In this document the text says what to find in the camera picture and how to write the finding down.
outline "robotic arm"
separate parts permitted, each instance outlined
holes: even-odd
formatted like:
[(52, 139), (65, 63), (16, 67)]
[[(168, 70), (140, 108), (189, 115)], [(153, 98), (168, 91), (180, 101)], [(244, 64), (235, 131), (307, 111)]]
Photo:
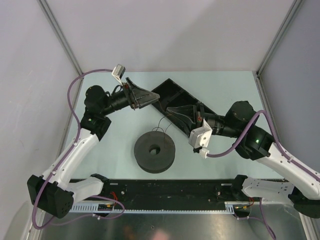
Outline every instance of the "robotic arm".
[(38, 208), (57, 218), (63, 218), (73, 204), (101, 193), (106, 181), (106, 178), (101, 175), (93, 174), (77, 183), (69, 182), (87, 153), (107, 132), (111, 124), (107, 115), (127, 106), (133, 110), (141, 109), (160, 98), (158, 94), (136, 86), (128, 77), (126, 82), (121, 82), (125, 70), (121, 65), (114, 68), (112, 75), (119, 85), (112, 93), (105, 92), (98, 85), (86, 91), (85, 113), (80, 122), (81, 129), (77, 137), (41, 176), (32, 175), (27, 181), (32, 204), (35, 204), (40, 194)]
[[(263, 110), (255, 112), (247, 101), (238, 101), (225, 116), (206, 113), (201, 102), (168, 107), (166, 111), (182, 126), (180, 129), (189, 137), (193, 151), (203, 158), (222, 157), (235, 149), (241, 157), (264, 164), (289, 181), (275, 182), (238, 175), (231, 187), (234, 195), (292, 204), (300, 213), (320, 218), (320, 174), (290, 154), (271, 134), (255, 126), (259, 114), (265, 113)], [(271, 119), (266, 117), (272, 126)], [(206, 147), (211, 135), (237, 140), (226, 152), (210, 154)]]

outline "black disc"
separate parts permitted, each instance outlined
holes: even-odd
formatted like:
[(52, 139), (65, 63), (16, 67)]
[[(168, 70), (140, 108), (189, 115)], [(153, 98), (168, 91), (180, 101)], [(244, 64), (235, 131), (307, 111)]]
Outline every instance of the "black disc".
[(139, 166), (148, 173), (162, 173), (175, 160), (174, 141), (161, 131), (150, 131), (135, 142), (134, 157)]

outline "metallic floor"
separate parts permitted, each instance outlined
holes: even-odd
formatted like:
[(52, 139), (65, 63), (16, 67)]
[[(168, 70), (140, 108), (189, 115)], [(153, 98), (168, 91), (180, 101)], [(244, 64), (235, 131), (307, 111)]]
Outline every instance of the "metallic floor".
[[(306, 240), (299, 217), (291, 207), (277, 204), (263, 206), (268, 224), (277, 240)], [(69, 213), (55, 220), (66, 222), (79, 213)], [(251, 217), (261, 217), (254, 205)], [(271, 240), (261, 222), (237, 220), (229, 214), (127, 213), (113, 220), (85, 217), (65, 226), (49, 226), (40, 233), (41, 240)]]

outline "white table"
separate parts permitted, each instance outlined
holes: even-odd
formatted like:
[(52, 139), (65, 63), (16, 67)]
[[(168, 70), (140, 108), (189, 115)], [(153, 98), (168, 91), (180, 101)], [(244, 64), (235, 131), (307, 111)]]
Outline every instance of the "white table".
[[(225, 115), (234, 102), (241, 100), (249, 101), (256, 111), (263, 108), (250, 71), (126, 72), (123, 81), (125, 77), (130, 77), (135, 84), (147, 90), (170, 78), (219, 115)], [(100, 85), (111, 92), (117, 82), (110, 73), (86, 76), (75, 108), (79, 119), (85, 110), (85, 92), (93, 85)], [(110, 179), (233, 179), (238, 174), (253, 178), (281, 178), (272, 169), (243, 159), (235, 151), (224, 157), (203, 159), (193, 153), (187, 136), (173, 124), (167, 130), (175, 143), (172, 166), (162, 173), (147, 173), (138, 166), (134, 157), (135, 142), (142, 134), (156, 127), (163, 115), (150, 105), (136, 111), (127, 107), (108, 117), (112, 121), (109, 130), (75, 170), (73, 178), (83, 179), (94, 173)], [(166, 128), (169, 124), (169, 120), (163, 119), (160, 127)], [(270, 132), (264, 116), (260, 116), (257, 126)], [(75, 134), (76, 123), (73, 120), (67, 142)], [(234, 141), (234, 138), (212, 136), (208, 149), (210, 153), (221, 153)]]

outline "white wall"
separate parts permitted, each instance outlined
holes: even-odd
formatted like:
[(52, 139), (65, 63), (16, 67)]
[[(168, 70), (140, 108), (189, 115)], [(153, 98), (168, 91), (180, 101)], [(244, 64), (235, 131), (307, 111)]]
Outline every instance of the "white wall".
[(262, 73), (283, 145), (320, 172), (320, 1), (306, 0)]
[(57, 156), (70, 112), (67, 87), (77, 75), (37, 1), (0, 1), (0, 32), (3, 239), (17, 210), (30, 200), (28, 178)]
[(84, 71), (257, 70), (293, 0), (48, 0)]

